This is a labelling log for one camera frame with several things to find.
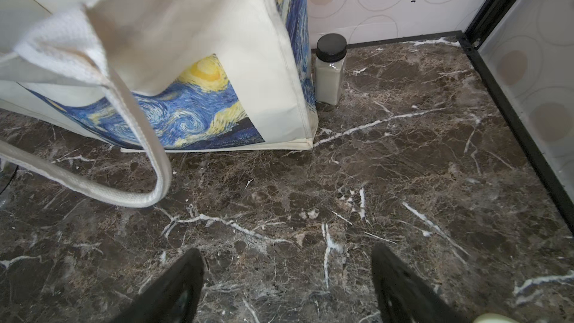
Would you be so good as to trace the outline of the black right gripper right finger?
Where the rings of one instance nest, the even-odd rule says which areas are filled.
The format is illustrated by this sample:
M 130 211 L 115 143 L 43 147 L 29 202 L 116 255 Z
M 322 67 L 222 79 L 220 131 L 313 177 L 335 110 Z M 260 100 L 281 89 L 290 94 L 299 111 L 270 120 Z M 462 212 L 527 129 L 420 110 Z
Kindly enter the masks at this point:
M 372 282 L 383 322 L 468 322 L 383 243 L 371 253 Z

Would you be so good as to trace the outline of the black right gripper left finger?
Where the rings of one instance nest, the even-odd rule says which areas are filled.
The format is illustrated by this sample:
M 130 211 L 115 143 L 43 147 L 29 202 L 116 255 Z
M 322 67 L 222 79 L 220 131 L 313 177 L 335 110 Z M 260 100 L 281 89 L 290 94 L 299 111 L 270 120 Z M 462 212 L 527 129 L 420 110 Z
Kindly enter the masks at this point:
M 192 322 L 204 284 L 205 266 L 197 248 L 185 252 L 113 322 Z

